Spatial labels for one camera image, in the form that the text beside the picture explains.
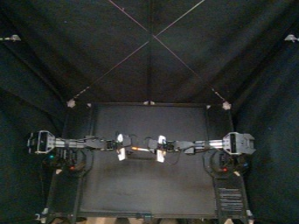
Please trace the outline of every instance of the black curtain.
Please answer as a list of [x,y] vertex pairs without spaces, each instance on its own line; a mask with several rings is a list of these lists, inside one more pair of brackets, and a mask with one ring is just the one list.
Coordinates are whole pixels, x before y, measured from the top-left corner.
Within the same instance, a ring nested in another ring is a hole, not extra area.
[[0,43],[0,223],[34,223],[34,214],[44,208],[50,173],[44,156],[28,155],[28,133],[50,130],[62,134],[64,106],[62,98],[31,69],[34,55],[26,44]]
[[[290,33],[298,36],[298,25]],[[299,43],[282,43],[253,74],[235,122],[257,138],[247,195],[258,223],[291,224],[299,220]]]

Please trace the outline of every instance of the cable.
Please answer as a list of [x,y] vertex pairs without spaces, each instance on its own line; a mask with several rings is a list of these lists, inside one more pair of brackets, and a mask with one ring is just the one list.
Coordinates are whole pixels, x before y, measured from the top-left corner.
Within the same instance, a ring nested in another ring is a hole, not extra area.
[[[183,61],[183,59],[175,54],[175,52],[171,50],[171,48],[164,44],[164,42],[156,37],[154,36],[154,38],[158,40],[158,42],[163,45],[163,47],[168,50],[168,52],[172,54],[172,56],[183,63],[183,65],[190,69],[190,71],[200,78],[202,76],[191,69],[191,67],[186,64],[186,62]],[[211,91],[214,92],[214,94],[224,101],[227,102],[226,98],[220,95],[220,93],[215,90],[215,88],[207,83],[206,80],[203,80],[206,82],[206,85],[210,87]]]
[[[148,30],[144,28],[144,26],[134,19],[132,16],[130,16],[130,14],[126,12],[124,8],[122,8],[112,0],[108,0],[114,5],[115,7],[131,18],[131,20],[148,32]],[[156,35],[152,35],[152,37],[158,40],[158,42],[166,47],[166,49],[170,51],[170,53],[174,55],[174,57],[183,63],[183,65],[191,70],[191,72],[202,78],[202,76],[195,73],[195,71],[191,69],[191,67],[186,64],[186,62],[180,59],[180,57],[174,53],[174,51],[170,49],[170,47],[167,47],[167,45],[163,43],[163,41],[158,38],[160,34],[163,34],[194,10],[195,8],[198,8],[198,6],[200,4],[203,4],[206,0],[202,0],[199,3],[196,3],[191,9],[182,14],[182,16],[174,20],[174,22],[156,34]],[[72,97],[72,100],[79,98],[79,96],[108,75],[108,73],[118,67],[123,64],[123,62],[126,62],[126,60],[150,43],[150,41],[147,41],[74,97]],[[226,98],[220,95],[220,93],[215,90],[215,88],[210,85],[210,84],[206,84],[211,91],[214,92],[214,94],[224,101],[224,102],[228,102],[226,100]]]
[[40,176],[40,181],[42,181],[42,200],[43,200],[43,205],[46,206],[46,193],[44,193],[44,182],[43,182],[43,163],[48,156],[42,160],[42,166],[40,166],[40,171],[39,171],[39,176]]
[[184,16],[187,15],[187,14],[190,14],[194,10],[195,10],[195,8],[204,2],[206,0],[202,0],[199,3],[196,3],[192,7],[191,7],[191,9],[184,13],[184,14],[182,14],[182,16],[178,18],[178,19],[175,19],[174,20],[174,22],[155,35],[156,37],[160,35],[160,34],[163,34],[164,33],[164,31],[166,30],[168,30],[168,28],[171,28],[172,26],[174,26],[174,24],[176,24],[176,22],[179,22],[179,20],[182,20],[182,18],[184,18]]
[[72,97],[74,99],[78,99],[80,95],[139,52],[139,50],[148,44],[148,41],[144,42],[143,45],[140,45],[127,56],[124,59],[120,60],[120,62]]
[[178,158],[176,158],[176,160],[175,160],[174,163],[170,163],[167,160],[164,160],[164,162],[166,162],[168,165],[176,165],[178,162],[179,162],[179,160],[180,160],[180,155],[182,155],[182,152],[179,152]]

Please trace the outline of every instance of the metal frame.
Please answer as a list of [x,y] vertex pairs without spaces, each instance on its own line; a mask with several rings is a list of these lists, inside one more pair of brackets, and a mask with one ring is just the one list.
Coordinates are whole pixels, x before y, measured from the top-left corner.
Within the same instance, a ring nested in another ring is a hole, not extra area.
[[[102,105],[124,105],[127,106],[128,103],[100,103]],[[168,106],[168,107],[203,107],[203,104],[163,104],[163,106]],[[207,141],[214,138],[212,134],[211,134],[211,115],[210,115],[210,110],[206,109],[204,110],[204,118],[206,118],[206,124],[207,124]],[[94,113],[95,110],[94,108],[91,108],[90,110],[90,114],[88,114],[88,133],[92,135],[94,133]],[[232,123],[231,120],[228,121],[228,130],[234,131],[232,129]],[[72,207],[72,212],[71,213],[54,213],[51,210],[52,207],[52,199],[55,197],[54,195],[54,190],[58,184],[58,179],[54,177],[52,178],[52,183],[51,183],[51,193],[50,193],[50,198],[48,198],[48,202],[47,202],[47,208],[50,208],[50,217],[47,220],[47,223],[51,223],[52,218],[55,217],[68,217],[71,219],[71,224],[76,223],[76,218],[78,216],[83,216],[83,217],[124,217],[124,218],[147,218],[152,217],[152,215],[147,212],[136,212],[136,213],[122,213],[122,212],[82,212],[80,211],[80,200],[82,200],[82,189],[83,189],[83,179],[86,176],[86,172],[83,172],[78,177],[74,177],[78,179],[78,191],[76,191],[76,196],[75,196],[75,203],[74,203],[74,207]],[[243,195],[243,205],[245,205],[245,210],[242,211],[243,214],[236,215],[234,217],[227,216],[222,211],[220,211],[220,201],[218,200],[219,198],[219,191],[218,191],[218,186],[220,184],[220,179],[219,178],[212,178],[214,181],[214,191],[215,191],[215,196],[216,196],[216,208],[218,208],[218,212],[215,213],[215,215],[179,215],[179,214],[155,214],[154,217],[155,218],[180,218],[180,219],[219,219],[219,223],[224,223],[226,220],[228,218],[234,218],[234,219],[240,219],[246,224],[249,224],[249,218],[247,218],[247,210],[249,210],[249,202],[247,202],[247,195],[246,195],[246,188],[245,188],[245,182],[243,182],[243,178],[242,176],[238,178],[238,183],[236,183],[236,188],[242,191],[242,195]]]

